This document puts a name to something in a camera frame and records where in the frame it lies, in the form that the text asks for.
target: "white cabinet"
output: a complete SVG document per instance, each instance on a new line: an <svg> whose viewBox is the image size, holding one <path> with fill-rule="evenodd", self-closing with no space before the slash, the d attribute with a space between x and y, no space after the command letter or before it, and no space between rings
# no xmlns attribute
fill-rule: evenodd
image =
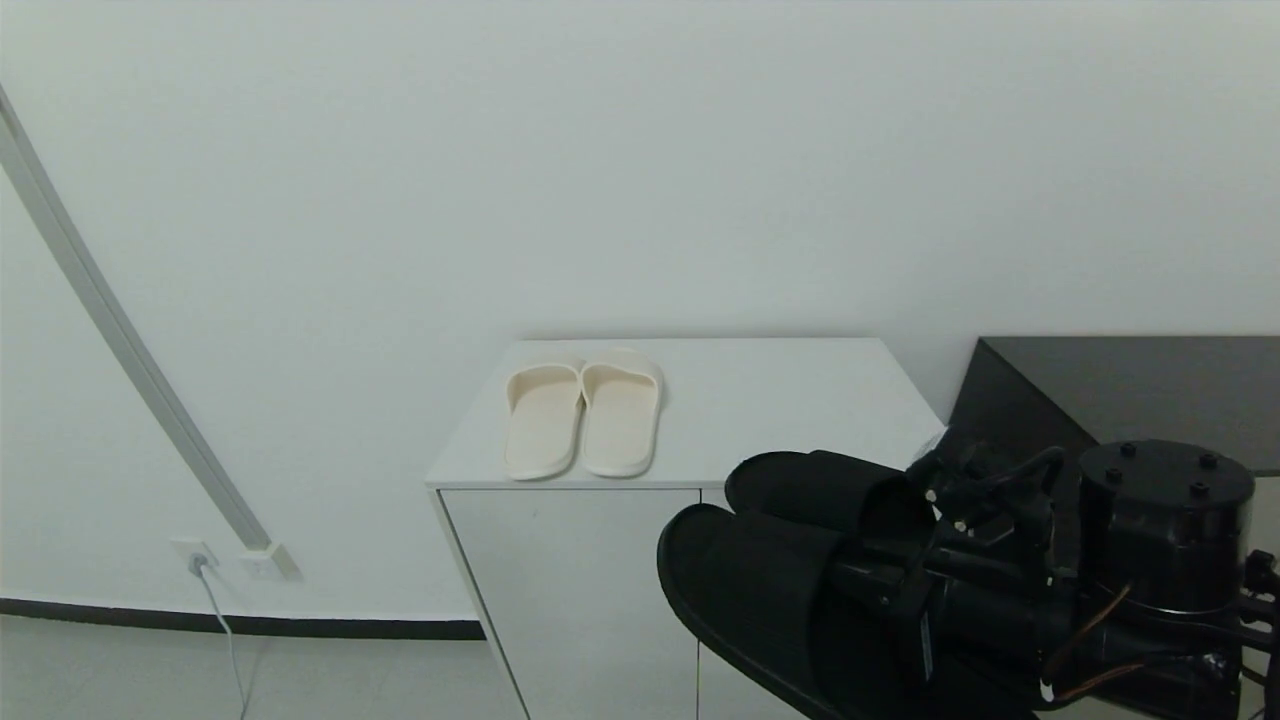
<svg viewBox="0 0 1280 720"><path fill-rule="evenodd" d="M548 352L616 345L666 375L649 470L608 479L575 462L547 480L506 479L508 375ZM901 468L941 427L874 338L518 342L426 484L527 720L796 720L671 612L658 536L704 497L723 505L726 474L758 452L824 448Z"/></svg>
<svg viewBox="0 0 1280 720"><path fill-rule="evenodd" d="M728 509L722 488L704 489L703 502ZM804 720L804 715L699 647L698 720Z"/></svg>
<svg viewBox="0 0 1280 720"><path fill-rule="evenodd" d="M658 584L696 489L442 492L529 716L695 720L698 642Z"/></svg>

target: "black tabletop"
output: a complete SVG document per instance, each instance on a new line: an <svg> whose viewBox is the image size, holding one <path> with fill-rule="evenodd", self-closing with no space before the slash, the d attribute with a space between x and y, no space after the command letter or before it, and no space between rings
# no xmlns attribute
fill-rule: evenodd
<svg viewBox="0 0 1280 720"><path fill-rule="evenodd" d="M987 337L1100 443L1201 445L1280 474L1280 337Z"/></svg>

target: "wire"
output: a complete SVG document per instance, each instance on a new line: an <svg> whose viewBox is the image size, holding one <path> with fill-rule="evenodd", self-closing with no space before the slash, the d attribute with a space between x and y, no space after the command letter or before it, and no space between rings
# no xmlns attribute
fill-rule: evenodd
<svg viewBox="0 0 1280 720"><path fill-rule="evenodd" d="M236 635L232 634L230 625L223 618L223 611L218 609L218 601L214 600L214 591L209 587L209 580L205 579L205 565L209 565L207 557L204 555L192 556L191 571L200 578L200 584L205 585L205 593L209 596L209 603L214 606L214 615L218 616L218 624L227 633L227 652L232 659L232 674L236 675L236 689L241 694L241 720L244 720L244 715L248 712L248 697L244 694L244 684L239 679L239 667L236 666Z"/></svg>
<svg viewBox="0 0 1280 720"><path fill-rule="evenodd" d="M1123 678L1123 676L1128 675L1129 673L1133 673L1135 670L1142 670L1146 666L1147 666L1146 662L1130 662L1128 665L1120 665L1119 667L1112 667L1112 669L1107 670L1106 673L1101 673L1098 675L1094 675L1094 676L1089 678L1088 680L1084 680L1079 685L1076 685L1076 687L1066 691L1065 693L1062 693L1060 696L1056 696L1053 700L1057 700L1057 701L1071 700L1073 697L1082 696L1082 694L1092 691L1093 688L1101 685L1102 683L1106 683L1108 680L1115 680L1116 678Z"/></svg>
<svg viewBox="0 0 1280 720"><path fill-rule="evenodd" d="M1248 665L1240 666L1240 675L1244 675L1245 679L1253 680L1254 683L1262 687L1266 687L1267 684L1267 676L1263 675L1262 673L1258 673L1253 667L1249 667Z"/></svg>
<svg viewBox="0 0 1280 720"><path fill-rule="evenodd" d="M1088 635L1089 632L1098 625L1098 623L1106 620L1107 615L1111 615L1111 611L1115 610L1121 601L1124 601L1125 596L1129 594L1130 589L1133 589L1133 583L1125 583L1125 585L1120 588L1120 592L1117 592L1116 596L1111 598L1111 602L1108 602L1106 607L1100 610L1097 615L1094 615L1093 618L1089 619L1088 623L1082 625L1080 629L1076 630L1075 634L1073 634L1066 641L1066 643L1062 644L1062 647L1053 651L1053 655L1051 655L1048 657L1048 661L1044 662L1044 670L1041 673L1042 680L1053 679L1053 675L1056 675L1057 671L1062 669L1062 665L1071 656L1071 651L1074 651L1076 646L1080 644L1084 637Z"/></svg>

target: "cabinet top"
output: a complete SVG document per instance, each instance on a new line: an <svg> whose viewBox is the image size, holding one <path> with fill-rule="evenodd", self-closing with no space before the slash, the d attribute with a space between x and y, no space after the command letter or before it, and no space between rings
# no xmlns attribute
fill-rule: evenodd
<svg viewBox="0 0 1280 720"><path fill-rule="evenodd" d="M649 470L636 478L599 478L575 459L553 478L507 479L508 375L547 352L590 360L609 347L644 352L664 375ZM832 450L902 468L940 429L933 410L876 338L527 341L503 355L426 483L476 489L718 487L740 461L771 450Z"/></svg>

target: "white wall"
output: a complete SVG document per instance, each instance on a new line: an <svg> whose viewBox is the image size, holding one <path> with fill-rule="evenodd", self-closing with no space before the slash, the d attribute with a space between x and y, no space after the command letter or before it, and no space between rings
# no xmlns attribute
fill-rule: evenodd
<svg viewBox="0 0 1280 720"><path fill-rule="evenodd" d="M264 615L470 615L419 480L516 337L878 334L945 415L978 334L1280 331L1275 4L6 1L0 40L306 574L228 569ZM200 609L165 539L234 538L5 193L0 589Z"/></svg>

